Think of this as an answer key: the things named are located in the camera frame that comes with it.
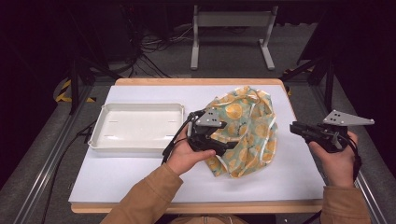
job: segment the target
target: sleeve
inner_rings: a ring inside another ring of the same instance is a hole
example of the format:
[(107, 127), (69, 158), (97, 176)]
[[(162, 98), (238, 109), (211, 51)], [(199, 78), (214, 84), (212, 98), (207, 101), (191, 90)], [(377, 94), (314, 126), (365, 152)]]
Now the sleeve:
[(322, 224), (371, 224), (361, 191), (355, 188), (324, 187)]
[(135, 184), (101, 223), (154, 223), (182, 184), (180, 177), (165, 163)]

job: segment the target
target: yellow patterned cloth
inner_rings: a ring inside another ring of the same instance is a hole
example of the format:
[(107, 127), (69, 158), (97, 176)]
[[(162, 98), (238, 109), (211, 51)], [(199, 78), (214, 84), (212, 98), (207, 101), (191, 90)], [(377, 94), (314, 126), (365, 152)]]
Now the yellow patterned cloth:
[(225, 173), (237, 178), (251, 174), (271, 162), (276, 152), (276, 114), (271, 96), (249, 86), (216, 97), (206, 108), (216, 108), (221, 121), (227, 122), (212, 139), (223, 143), (239, 142), (224, 155), (206, 160), (214, 176)]

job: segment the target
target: hand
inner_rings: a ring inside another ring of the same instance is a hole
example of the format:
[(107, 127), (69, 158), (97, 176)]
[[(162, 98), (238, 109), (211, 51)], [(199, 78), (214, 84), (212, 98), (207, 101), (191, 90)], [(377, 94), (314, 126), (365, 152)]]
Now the hand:
[(188, 172), (198, 161), (204, 161), (216, 155), (213, 149), (195, 152), (187, 141), (188, 125), (180, 132), (176, 139), (175, 148), (166, 162), (168, 166), (177, 174), (182, 175)]
[[(352, 132), (347, 133), (358, 144), (358, 136)], [(328, 153), (316, 142), (310, 142), (309, 147), (320, 158), (324, 173), (329, 179), (330, 186), (353, 188), (353, 163), (355, 153), (350, 146), (342, 152)]]

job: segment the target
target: white tray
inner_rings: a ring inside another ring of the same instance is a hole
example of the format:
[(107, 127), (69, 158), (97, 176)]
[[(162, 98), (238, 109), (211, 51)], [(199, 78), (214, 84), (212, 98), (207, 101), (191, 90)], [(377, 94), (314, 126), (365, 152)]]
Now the white tray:
[(88, 144), (98, 151), (163, 152), (183, 113), (181, 104), (106, 104)]

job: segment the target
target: white paper sheet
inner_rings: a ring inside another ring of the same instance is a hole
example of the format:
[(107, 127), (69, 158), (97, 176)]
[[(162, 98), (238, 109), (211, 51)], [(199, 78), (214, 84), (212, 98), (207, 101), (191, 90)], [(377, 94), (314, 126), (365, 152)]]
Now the white paper sheet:
[[(257, 202), (321, 199), (324, 182), (304, 139), (290, 132), (295, 120), (281, 86), (254, 86), (271, 94), (276, 112), (277, 151), (273, 161), (238, 179), (214, 177), (204, 162), (182, 175), (174, 203)], [(114, 86), (107, 103), (179, 103), (185, 116), (203, 109), (216, 96), (241, 86)], [(71, 193), (71, 203), (117, 203), (133, 184), (161, 165), (161, 155), (101, 153), (88, 148)]]

